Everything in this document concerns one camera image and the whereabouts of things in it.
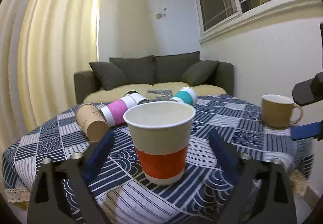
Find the gray pillow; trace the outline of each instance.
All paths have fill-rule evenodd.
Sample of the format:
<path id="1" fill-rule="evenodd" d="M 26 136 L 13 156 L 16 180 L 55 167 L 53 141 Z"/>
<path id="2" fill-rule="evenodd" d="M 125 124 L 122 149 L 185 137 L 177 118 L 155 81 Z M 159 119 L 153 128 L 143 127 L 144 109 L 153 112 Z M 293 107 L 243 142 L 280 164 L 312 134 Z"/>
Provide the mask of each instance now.
<path id="1" fill-rule="evenodd" d="M 155 84 L 156 65 L 153 55 L 142 58 L 110 58 L 127 77 L 129 84 Z"/>
<path id="2" fill-rule="evenodd" d="M 114 64 L 109 62 L 91 62 L 89 64 L 104 90 L 128 84 L 126 75 Z"/>
<path id="3" fill-rule="evenodd" d="M 187 69 L 181 81 L 192 86 L 200 85 L 214 73 L 219 63 L 220 61 L 199 61 Z"/>
<path id="4" fill-rule="evenodd" d="M 156 56 L 157 83 L 180 82 L 185 71 L 200 60 L 200 52 Z"/>

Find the tablecloth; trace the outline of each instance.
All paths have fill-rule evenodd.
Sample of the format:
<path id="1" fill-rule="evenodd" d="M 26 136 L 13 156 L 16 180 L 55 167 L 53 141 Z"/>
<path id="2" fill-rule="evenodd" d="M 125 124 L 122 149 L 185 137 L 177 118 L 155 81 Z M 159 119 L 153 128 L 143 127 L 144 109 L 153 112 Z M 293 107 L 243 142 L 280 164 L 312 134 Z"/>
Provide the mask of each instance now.
<path id="1" fill-rule="evenodd" d="M 98 108 L 105 103 L 95 104 Z M 75 121 L 79 105 L 59 114 L 11 145 L 3 153 L 4 186 L 9 201 L 28 200 L 44 158 L 69 159 L 84 152 L 89 139 Z M 202 96 L 194 106 L 185 173 L 173 185 L 150 183 L 141 168 L 127 125 L 112 128 L 114 147 L 97 179 L 92 195 L 112 223 L 182 223 L 192 218 L 213 220 L 234 188 L 225 179 L 207 136 L 216 129 L 223 141 L 257 160 L 281 157 L 298 164 L 312 163 L 308 140 L 292 141 L 290 130 L 272 130 L 260 120 L 260 107 L 228 95 Z M 64 191 L 74 218 L 84 222 L 69 180 Z"/>

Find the cream curtain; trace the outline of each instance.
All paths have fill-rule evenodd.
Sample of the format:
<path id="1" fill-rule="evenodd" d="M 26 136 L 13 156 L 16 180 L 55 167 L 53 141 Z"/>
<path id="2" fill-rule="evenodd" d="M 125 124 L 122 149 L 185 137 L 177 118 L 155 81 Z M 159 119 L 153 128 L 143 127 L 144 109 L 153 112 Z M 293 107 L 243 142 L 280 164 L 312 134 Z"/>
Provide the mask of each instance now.
<path id="1" fill-rule="evenodd" d="M 28 130 L 76 104 L 73 75 L 97 61 L 99 0 L 30 0 L 18 85 Z"/>
<path id="2" fill-rule="evenodd" d="M 29 0 L 0 4 L 0 152 L 27 132 L 20 105 L 17 55 Z"/>

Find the white wall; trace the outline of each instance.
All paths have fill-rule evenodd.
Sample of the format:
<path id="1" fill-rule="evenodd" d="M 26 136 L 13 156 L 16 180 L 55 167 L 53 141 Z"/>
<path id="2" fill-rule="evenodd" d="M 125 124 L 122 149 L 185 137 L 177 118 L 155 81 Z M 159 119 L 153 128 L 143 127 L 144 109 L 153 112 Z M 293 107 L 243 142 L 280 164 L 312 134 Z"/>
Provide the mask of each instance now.
<path id="1" fill-rule="evenodd" d="M 198 51 L 198 39 L 195 0 L 101 0 L 100 61 Z"/>
<path id="2" fill-rule="evenodd" d="M 264 94 L 292 96 L 322 71 L 323 4 L 259 20 L 202 45 L 201 58 L 235 66 L 235 96 L 260 105 Z M 304 107 L 302 123 L 323 120 L 323 103 Z M 310 184 L 323 193 L 323 143 L 315 145 Z"/>

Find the window sill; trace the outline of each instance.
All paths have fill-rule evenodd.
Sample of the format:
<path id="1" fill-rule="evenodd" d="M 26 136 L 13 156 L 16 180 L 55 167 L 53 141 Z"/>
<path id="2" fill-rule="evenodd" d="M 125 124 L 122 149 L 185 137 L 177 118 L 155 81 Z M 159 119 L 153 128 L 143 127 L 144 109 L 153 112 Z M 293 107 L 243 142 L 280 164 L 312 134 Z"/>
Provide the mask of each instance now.
<path id="1" fill-rule="evenodd" d="M 210 41 L 227 32 L 233 31 L 244 25 L 250 24 L 256 20 L 260 20 L 271 15 L 289 11 L 294 8 L 310 7 L 318 4 L 322 4 L 322 0 L 272 0 L 242 15 L 239 15 L 238 17 L 226 21 L 219 26 L 205 31 L 201 35 L 199 43 L 204 44 L 207 41 Z"/>

